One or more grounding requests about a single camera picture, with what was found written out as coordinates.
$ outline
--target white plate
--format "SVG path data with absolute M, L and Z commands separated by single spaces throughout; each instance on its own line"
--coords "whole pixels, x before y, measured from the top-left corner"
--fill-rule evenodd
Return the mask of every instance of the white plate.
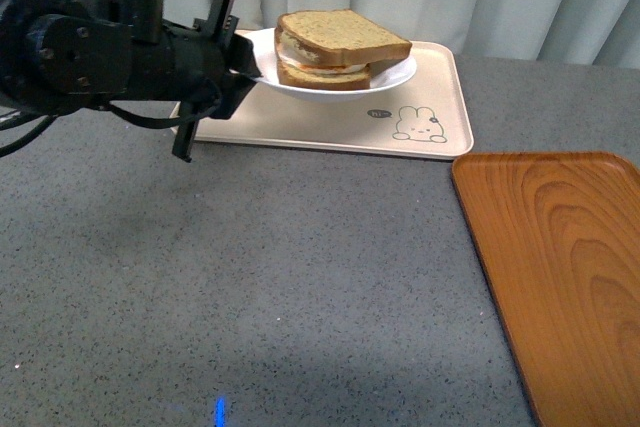
M 303 89 L 300 87 L 290 87 L 281 85 L 278 80 L 278 72 L 276 68 L 276 54 L 273 46 L 273 30 L 264 29 L 248 32 L 245 37 L 253 42 L 253 53 L 258 63 L 258 68 L 262 73 L 262 77 L 256 79 L 277 91 L 295 97 L 300 100 L 310 102 L 349 102 L 364 97 L 368 94 L 389 90 L 398 85 L 402 85 L 413 77 L 417 70 L 417 63 L 413 56 L 408 57 L 402 62 L 383 70 L 371 79 L 371 88 L 366 90 L 349 90 L 349 91 L 332 91 L 332 90 L 315 90 Z

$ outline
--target bread crust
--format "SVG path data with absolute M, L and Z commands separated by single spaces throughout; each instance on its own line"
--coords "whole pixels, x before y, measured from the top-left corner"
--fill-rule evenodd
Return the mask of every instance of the bread crust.
M 282 33 L 286 32 L 291 38 L 295 39 L 296 49 L 306 51 L 309 55 L 305 55 L 305 57 L 313 57 L 314 60 L 309 60 L 309 65 L 330 67 L 338 65 L 369 64 L 371 62 L 377 62 L 379 60 L 387 59 L 401 60 L 407 58 L 411 52 L 411 42 L 402 39 L 401 37 L 398 37 L 399 40 L 397 43 L 385 46 L 339 49 L 322 47 L 312 41 L 309 41 L 308 39 L 300 37 L 300 35 L 298 35 L 295 31 L 287 28 L 287 16 L 295 15 L 296 13 L 297 12 L 282 14 L 280 17 L 278 17 L 274 35 L 275 46 L 277 47 L 277 45 L 281 42 Z
M 295 67 L 287 66 L 280 59 L 277 61 L 278 80 L 282 85 L 290 87 L 300 87 L 314 90 L 366 90 L 371 85 L 371 75 L 369 66 L 365 67 L 362 74 L 338 74 L 326 76 L 331 78 L 331 82 L 323 80 L 322 75 L 309 74 L 298 71 Z

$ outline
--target wooden tray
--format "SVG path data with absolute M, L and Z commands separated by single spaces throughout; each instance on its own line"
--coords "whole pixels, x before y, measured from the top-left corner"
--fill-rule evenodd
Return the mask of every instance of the wooden tray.
M 539 423 L 640 426 L 640 171 L 467 154 L 453 179 Z

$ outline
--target metal bolt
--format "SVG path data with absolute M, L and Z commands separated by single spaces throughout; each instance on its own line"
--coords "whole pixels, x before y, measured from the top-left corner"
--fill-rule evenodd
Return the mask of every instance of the metal bolt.
M 55 55 L 55 52 L 53 51 L 53 49 L 50 49 L 49 47 L 40 49 L 40 57 L 42 57 L 44 60 L 51 60 L 53 59 L 54 55 Z

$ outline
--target toasted bread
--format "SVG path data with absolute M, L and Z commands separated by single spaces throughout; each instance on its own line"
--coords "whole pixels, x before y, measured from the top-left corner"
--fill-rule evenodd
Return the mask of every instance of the toasted bread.
M 278 18 L 274 42 L 318 66 L 368 64 L 405 59 L 411 42 L 356 12 L 303 10 Z
M 280 83 L 291 87 L 345 91 L 368 89 L 371 83 L 371 70 L 368 65 L 359 72 L 333 75 L 304 72 L 280 59 L 277 60 L 277 67 Z

